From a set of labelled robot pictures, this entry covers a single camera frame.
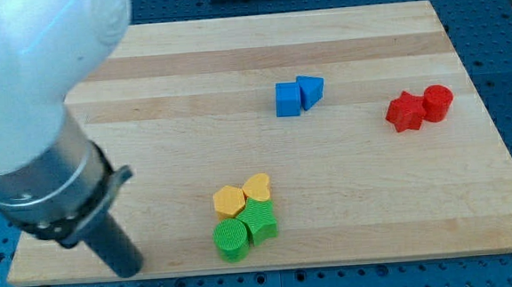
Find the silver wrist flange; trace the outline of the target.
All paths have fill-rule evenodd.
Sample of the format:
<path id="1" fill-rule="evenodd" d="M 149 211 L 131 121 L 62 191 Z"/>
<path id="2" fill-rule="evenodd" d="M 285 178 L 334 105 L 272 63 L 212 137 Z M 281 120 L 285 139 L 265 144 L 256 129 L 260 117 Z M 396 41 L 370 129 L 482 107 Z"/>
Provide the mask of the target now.
<path id="1" fill-rule="evenodd" d="M 97 234 L 130 239 L 108 213 L 129 166 L 114 169 L 70 114 L 57 137 L 22 167 L 0 174 L 0 212 L 17 228 L 65 248 Z"/>

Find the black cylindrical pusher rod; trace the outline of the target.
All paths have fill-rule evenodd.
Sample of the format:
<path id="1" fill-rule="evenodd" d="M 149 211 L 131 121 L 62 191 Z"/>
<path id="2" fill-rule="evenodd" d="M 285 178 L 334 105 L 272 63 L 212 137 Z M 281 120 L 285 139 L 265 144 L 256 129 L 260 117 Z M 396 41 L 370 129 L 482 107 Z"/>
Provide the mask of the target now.
<path id="1" fill-rule="evenodd" d="M 141 252 L 110 214 L 84 237 L 84 242 L 121 278 L 138 274 L 143 266 Z"/>

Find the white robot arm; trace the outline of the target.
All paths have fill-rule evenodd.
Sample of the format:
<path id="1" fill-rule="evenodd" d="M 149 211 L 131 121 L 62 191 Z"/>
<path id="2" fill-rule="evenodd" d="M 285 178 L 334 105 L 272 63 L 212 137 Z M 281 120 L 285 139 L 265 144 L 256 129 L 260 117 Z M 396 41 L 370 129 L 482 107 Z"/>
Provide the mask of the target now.
<path id="1" fill-rule="evenodd" d="M 65 105 L 119 45 L 132 0 L 0 0 L 0 213 L 37 239 L 86 243 L 116 275 L 143 258 L 109 213 L 114 168 Z"/>

